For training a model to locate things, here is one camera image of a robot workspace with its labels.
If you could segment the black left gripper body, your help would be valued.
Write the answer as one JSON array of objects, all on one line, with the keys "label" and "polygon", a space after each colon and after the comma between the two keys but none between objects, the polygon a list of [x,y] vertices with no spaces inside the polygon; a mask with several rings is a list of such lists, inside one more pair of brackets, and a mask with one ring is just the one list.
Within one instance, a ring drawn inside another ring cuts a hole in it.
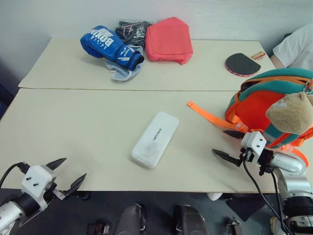
[{"label": "black left gripper body", "polygon": [[52,201],[53,199],[57,198],[59,200],[64,200],[68,197],[67,191],[60,191],[56,189],[57,185],[55,183],[56,180],[56,173],[51,170],[50,168],[44,168],[46,173],[46,183],[45,183],[45,192],[44,192],[44,200],[45,201]]}]

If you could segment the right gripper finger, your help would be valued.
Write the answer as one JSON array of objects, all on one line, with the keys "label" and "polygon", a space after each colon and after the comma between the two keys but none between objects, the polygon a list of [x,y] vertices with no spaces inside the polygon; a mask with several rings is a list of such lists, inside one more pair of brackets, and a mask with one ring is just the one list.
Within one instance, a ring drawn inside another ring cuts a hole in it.
[{"label": "right gripper finger", "polygon": [[236,166],[238,166],[238,167],[240,167],[241,164],[242,164],[242,160],[241,160],[241,159],[233,158],[233,157],[231,157],[229,154],[227,154],[227,153],[225,153],[225,152],[223,152],[223,151],[220,151],[220,150],[217,150],[217,149],[212,149],[212,151],[213,151],[216,155],[218,155],[219,157],[221,157],[223,160],[226,160],[226,161],[228,161],[228,162],[230,162],[230,163],[232,163],[232,164],[234,164],[234,165],[236,165]]},{"label": "right gripper finger", "polygon": [[223,132],[236,139],[242,139],[245,136],[245,133],[234,130],[224,130]]}]

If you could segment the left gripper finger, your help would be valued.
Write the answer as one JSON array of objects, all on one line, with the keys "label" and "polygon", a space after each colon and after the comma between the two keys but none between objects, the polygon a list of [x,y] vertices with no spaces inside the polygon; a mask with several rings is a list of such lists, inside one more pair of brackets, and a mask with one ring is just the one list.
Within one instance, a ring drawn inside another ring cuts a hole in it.
[{"label": "left gripper finger", "polygon": [[78,190],[78,188],[81,186],[81,184],[85,180],[86,175],[87,173],[83,174],[70,185],[70,188],[65,192],[65,197],[71,196],[73,193],[75,193]]},{"label": "left gripper finger", "polygon": [[52,162],[49,162],[46,164],[46,166],[51,169],[51,170],[55,170],[56,168],[58,168],[64,161],[66,160],[66,158],[60,158],[57,160],[54,160]]}]

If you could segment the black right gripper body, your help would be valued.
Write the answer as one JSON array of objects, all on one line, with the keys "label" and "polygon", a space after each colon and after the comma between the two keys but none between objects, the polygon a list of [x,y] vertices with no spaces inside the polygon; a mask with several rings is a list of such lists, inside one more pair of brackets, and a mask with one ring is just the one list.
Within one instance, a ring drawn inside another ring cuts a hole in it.
[{"label": "black right gripper body", "polygon": [[244,148],[244,147],[242,147],[241,149],[240,149],[240,160],[242,161],[242,162],[253,162],[253,160],[254,160],[254,151],[253,151],[253,149],[252,148],[250,148],[250,147],[247,147],[247,148]]}]

